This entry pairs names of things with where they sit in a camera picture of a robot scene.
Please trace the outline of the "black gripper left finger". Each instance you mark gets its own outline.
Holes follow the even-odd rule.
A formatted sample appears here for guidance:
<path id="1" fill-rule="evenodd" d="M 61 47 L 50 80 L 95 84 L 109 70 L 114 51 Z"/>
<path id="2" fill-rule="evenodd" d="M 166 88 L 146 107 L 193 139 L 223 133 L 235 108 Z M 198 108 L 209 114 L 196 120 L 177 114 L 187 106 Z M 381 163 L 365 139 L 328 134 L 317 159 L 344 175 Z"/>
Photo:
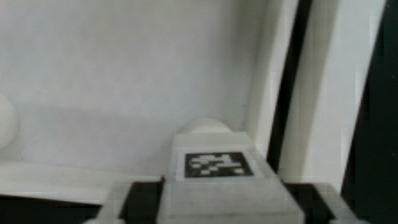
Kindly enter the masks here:
<path id="1" fill-rule="evenodd" d="M 162 181 L 120 183 L 88 224 L 157 224 L 162 191 Z"/>

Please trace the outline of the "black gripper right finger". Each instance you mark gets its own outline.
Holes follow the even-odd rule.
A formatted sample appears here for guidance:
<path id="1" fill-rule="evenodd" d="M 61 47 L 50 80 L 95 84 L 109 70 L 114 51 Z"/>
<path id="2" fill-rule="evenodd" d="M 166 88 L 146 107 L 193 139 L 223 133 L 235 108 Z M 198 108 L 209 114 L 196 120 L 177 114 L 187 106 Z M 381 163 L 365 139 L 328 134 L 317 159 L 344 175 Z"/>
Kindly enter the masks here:
<path id="1" fill-rule="evenodd" d="M 285 186 L 304 211 L 304 224 L 370 224 L 358 217 L 331 184 L 287 183 Z"/>

